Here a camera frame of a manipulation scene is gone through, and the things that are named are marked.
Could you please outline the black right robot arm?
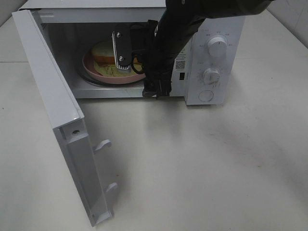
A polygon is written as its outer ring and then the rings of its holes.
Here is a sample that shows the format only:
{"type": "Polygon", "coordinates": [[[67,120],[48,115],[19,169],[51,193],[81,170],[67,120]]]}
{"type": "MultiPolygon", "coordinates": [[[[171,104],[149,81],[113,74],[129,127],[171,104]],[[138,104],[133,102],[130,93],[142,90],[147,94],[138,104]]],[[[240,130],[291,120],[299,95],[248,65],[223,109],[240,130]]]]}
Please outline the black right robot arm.
{"type": "Polygon", "coordinates": [[[143,97],[169,96],[175,58],[205,19],[256,15],[270,4],[270,0],[167,0],[160,20],[149,24],[143,97]]]}

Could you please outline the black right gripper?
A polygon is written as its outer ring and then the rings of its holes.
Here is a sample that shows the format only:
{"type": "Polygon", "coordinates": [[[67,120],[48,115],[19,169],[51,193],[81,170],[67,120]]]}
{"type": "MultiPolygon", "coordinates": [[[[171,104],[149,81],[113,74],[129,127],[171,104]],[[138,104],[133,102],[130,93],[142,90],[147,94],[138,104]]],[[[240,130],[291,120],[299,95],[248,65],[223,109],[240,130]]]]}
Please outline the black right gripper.
{"type": "Polygon", "coordinates": [[[178,55],[177,22],[148,21],[142,68],[145,71],[143,97],[169,97],[173,64],[178,55]]]}

